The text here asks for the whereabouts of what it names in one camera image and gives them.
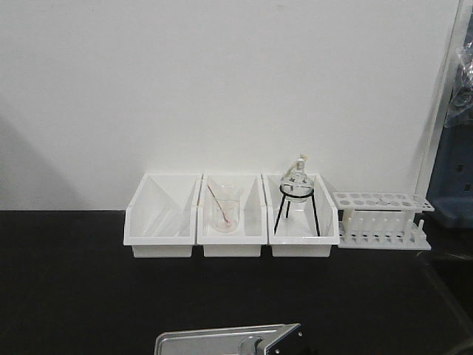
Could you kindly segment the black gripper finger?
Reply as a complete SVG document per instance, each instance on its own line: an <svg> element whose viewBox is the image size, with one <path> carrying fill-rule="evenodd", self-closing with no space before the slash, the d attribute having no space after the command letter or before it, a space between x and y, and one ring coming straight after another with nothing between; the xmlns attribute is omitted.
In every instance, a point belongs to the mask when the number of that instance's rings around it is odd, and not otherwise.
<svg viewBox="0 0 473 355"><path fill-rule="evenodd" d="M304 331L300 323L269 325L262 340L263 354L303 354Z"/></svg>

